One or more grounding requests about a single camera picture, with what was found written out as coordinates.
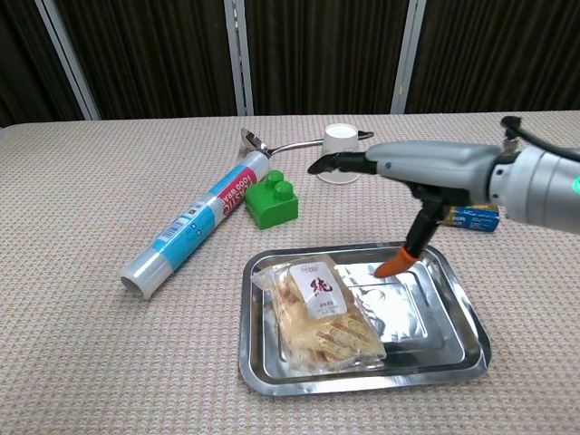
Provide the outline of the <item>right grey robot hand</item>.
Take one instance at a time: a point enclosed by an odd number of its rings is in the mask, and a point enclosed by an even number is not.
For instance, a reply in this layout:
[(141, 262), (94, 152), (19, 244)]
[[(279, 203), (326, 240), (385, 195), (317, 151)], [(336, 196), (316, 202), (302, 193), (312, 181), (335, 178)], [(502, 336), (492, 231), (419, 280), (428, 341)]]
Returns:
[(405, 272), (420, 260), (424, 248), (451, 207), (489, 202), (489, 181), (500, 154), (496, 145), (408, 140), (371, 146), (366, 151), (327, 154), (307, 170), (318, 175), (335, 170), (378, 174), (399, 181), (421, 201), (405, 242), (397, 254), (378, 266), (378, 278)]

